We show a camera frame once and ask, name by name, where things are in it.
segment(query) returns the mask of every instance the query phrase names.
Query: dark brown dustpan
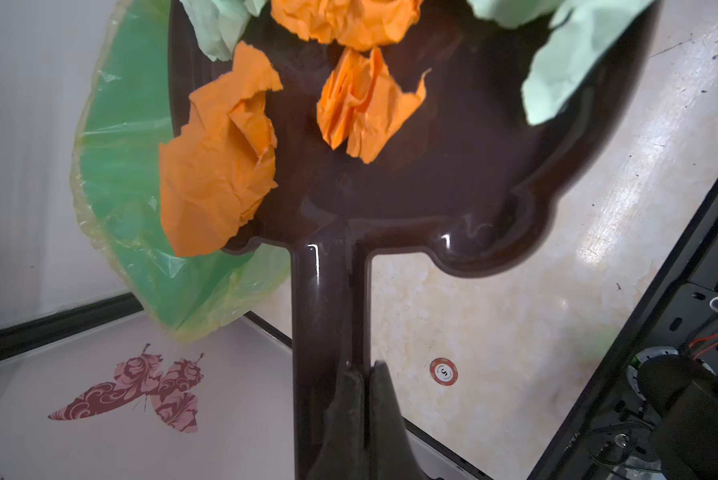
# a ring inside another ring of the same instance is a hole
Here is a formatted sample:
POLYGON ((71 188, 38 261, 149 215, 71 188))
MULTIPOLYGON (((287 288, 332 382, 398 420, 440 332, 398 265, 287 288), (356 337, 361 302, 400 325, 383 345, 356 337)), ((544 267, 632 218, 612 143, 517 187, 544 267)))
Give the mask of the dark brown dustpan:
MULTIPOLYGON (((520 88, 548 18, 515 31, 479 22, 463 1, 425 0, 402 43, 383 48, 394 79, 428 97, 378 159, 332 151, 316 102, 342 47, 302 42, 264 12, 244 40, 266 53, 284 90, 268 93, 278 138, 278 188, 229 253, 260 242, 292 254, 297 477, 313 465, 324 412, 345 365, 370 368, 370 270, 376 254, 422 251, 455 276, 487 276, 525 259, 542 241, 563 189, 594 158, 636 83, 657 6, 642 14, 555 119, 530 128, 520 88)), ((230 70, 200 52, 173 0, 169 76, 175 132, 188 94, 230 70)))

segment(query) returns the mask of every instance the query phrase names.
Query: green plastic bag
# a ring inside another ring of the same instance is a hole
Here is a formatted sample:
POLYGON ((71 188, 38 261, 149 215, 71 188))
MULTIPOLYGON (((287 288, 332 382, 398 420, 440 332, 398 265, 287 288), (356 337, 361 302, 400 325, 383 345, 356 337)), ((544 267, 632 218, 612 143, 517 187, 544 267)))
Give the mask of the green plastic bag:
POLYGON ((78 223, 153 318, 177 340, 236 320, 284 282, 285 249, 180 258, 159 218, 158 146, 172 139, 169 0, 120 2, 76 130, 78 223))

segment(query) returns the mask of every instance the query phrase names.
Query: black metal frame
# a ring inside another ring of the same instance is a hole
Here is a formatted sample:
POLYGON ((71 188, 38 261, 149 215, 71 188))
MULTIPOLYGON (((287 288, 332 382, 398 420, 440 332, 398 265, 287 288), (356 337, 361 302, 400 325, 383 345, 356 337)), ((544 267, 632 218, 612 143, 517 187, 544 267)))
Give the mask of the black metal frame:
MULTIPOLYGON (((609 468, 592 462, 585 433, 622 422, 644 405, 625 381, 624 370, 648 346, 679 347, 707 321, 708 299, 718 294, 718 179, 692 217, 612 347, 604 356, 541 456, 528 480, 601 480, 609 468), (671 328, 678 322, 678 328, 671 328)), ((142 311, 130 293, 0 330, 0 361, 142 311)), ((247 317, 291 348, 292 341, 252 312, 247 317)), ((718 372, 718 350, 704 359, 718 372)), ((406 427, 476 478, 489 480, 466 460, 411 422, 406 427)))
MULTIPOLYGON (((596 465, 582 443, 586 431, 626 419, 642 409, 625 381, 634 354, 649 346, 679 347, 712 313, 718 295, 718 179, 679 238, 642 300, 574 407, 557 430, 528 480, 597 480, 611 474, 596 465), (671 324, 681 318, 678 328, 671 324)), ((704 360, 718 373, 718 351, 704 360)))

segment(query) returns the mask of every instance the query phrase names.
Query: crumpled paper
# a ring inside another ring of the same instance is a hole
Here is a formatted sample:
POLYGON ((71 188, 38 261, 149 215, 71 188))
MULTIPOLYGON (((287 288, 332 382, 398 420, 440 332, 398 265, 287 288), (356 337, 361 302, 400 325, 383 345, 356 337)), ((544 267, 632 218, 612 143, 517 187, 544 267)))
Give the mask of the crumpled paper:
POLYGON ((426 99, 427 73, 422 74, 415 93, 405 94, 388 72, 378 47, 369 58, 346 48, 316 104, 322 138, 333 150, 348 138, 348 155, 365 164, 372 162, 426 99))
POLYGON ((251 15, 260 14, 268 0, 180 0, 194 26, 201 51, 215 62, 234 56, 251 15))
POLYGON ((556 116, 585 75, 652 0, 566 0, 551 18, 555 30, 532 58, 522 84, 530 125, 556 116))
POLYGON ((422 0, 272 0, 271 16, 301 40, 333 40, 360 52, 399 43, 422 0))
POLYGON ((562 2, 564 0, 468 0, 474 16, 493 20, 503 28, 520 27, 553 12, 562 2))
POLYGON ((190 95, 180 136, 159 148, 162 227, 177 256, 211 254, 275 188, 265 92, 282 89, 265 53, 240 42, 233 70, 190 95))

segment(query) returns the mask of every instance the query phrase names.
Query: butterfly decal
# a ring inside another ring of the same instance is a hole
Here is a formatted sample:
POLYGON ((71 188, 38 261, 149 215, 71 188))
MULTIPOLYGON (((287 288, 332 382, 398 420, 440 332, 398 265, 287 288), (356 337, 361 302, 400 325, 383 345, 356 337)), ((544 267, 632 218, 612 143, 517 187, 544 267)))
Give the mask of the butterfly decal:
POLYGON ((135 358, 116 365, 114 381, 99 383, 87 390, 70 404, 49 415, 52 420, 76 420, 110 412, 136 398, 150 398, 151 405, 162 422, 179 432, 198 431, 196 413, 198 399, 188 390, 194 388, 204 376, 195 361, 180 359, 162 373, 161 355, 142 353, 135 358))

